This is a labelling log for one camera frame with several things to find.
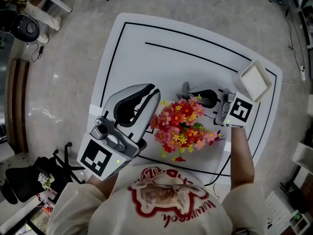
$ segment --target white chair leg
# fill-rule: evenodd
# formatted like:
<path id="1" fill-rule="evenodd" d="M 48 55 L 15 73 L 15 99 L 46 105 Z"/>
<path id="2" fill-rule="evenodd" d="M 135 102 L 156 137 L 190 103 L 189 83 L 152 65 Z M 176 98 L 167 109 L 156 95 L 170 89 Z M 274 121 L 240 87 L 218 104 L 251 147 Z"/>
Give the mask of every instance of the white chair leg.
<path id="1" fill-rule="evenodd" d="M 64 9 L 67 12 L 72 12 L 72 9 L 68 7 L 65 3 L 63 3 L 60 0 L 50 0 L 51 2 L 55 3 L 56 5 L 60 6 L 62 9 Z"/>

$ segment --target white t-shirt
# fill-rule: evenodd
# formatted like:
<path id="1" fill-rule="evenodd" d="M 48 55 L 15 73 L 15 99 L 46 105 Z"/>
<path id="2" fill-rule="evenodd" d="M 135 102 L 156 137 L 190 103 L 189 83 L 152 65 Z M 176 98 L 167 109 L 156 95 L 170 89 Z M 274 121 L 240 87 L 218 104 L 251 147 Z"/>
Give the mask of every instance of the white t-shirt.
<path id="1" fill-rule="evenodd" d="M 127 166 L 106 199 L 93 185 L 69 183 L 47 228 L 48 235 L 230 235 L 245 228 L 266 232 L 260 187 L 232 190 L 220 204 L 193 176 L 164 164 Z"/>

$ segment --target white box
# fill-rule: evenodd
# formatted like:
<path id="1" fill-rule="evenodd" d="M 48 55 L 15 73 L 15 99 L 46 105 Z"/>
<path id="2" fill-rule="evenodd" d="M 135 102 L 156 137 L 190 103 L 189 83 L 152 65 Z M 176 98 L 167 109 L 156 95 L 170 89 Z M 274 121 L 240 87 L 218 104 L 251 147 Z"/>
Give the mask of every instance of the white box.
<path id="1" fill-rule="evenodd" d="M 266 69 L 255 60 L 247 68 L 242 68 L 233 76 L 233 81 L 240 93 L 259 103 L 265 94 L 271 89 L 272 82 Z"/>

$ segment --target gray floor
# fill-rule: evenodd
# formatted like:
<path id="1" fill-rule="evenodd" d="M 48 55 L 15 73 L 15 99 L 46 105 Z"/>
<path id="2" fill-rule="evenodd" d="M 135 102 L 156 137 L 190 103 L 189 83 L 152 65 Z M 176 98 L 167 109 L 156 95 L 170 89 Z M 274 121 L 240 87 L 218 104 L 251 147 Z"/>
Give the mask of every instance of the gray floor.
<path id="1" fill-rule="evenodd" d="M 300 72 L 288 48 L 286 6 L 267 0 L 63 0 L 73 8 L 62 15 L 60 31 L 49 31 L 50 42 L 40 60 L 31 65 L 26 92 L 26 128 L 30 155 L 51 156 L 73 142 L 78 151 L 86 129 L 90 97 L 102 53 L 116 16 L 121 12 L 165 17 L 193 24 L 237 41 L 269 59 L 283 71 L 283 86 L 271 136 L 256 165 L 256 181 L 265 195 L 289 177 L 291 157 L 310 125 L 306 115 L 311 82 Z M 307 64 L 305 39 L 293 14 Z M 300 65 L 299 43 L 293 42 Z"/>

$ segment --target bouquet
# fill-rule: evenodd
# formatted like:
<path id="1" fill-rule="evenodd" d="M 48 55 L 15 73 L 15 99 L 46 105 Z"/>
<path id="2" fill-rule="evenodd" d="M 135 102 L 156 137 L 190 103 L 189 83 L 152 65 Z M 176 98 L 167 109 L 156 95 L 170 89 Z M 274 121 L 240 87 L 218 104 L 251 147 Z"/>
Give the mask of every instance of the bouquet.
<path id="1" fill-rule="evenodd" d="M 205 115 L 204 108 L 198 103 L 200 95 L 192 97 L 188 101 L 181 99 L 179 102 L 168 104 L 161 101 L 164 106 L 159 116 L 154 115 L 150 123 L 151 129 L 157 129 L 155 140 L 162 144 L 161 155 L 167 157 L 167 153 L 179 152 L 179 156 L 173 157 L 174 162 L 184 162 L 182 153 L 186 150 L 193 152 L 201 150 L 206 143 L 212 145 L 214 141 L 222 139 L 221 131 L 211 131 L 197 122 L 197 119 Z"/>

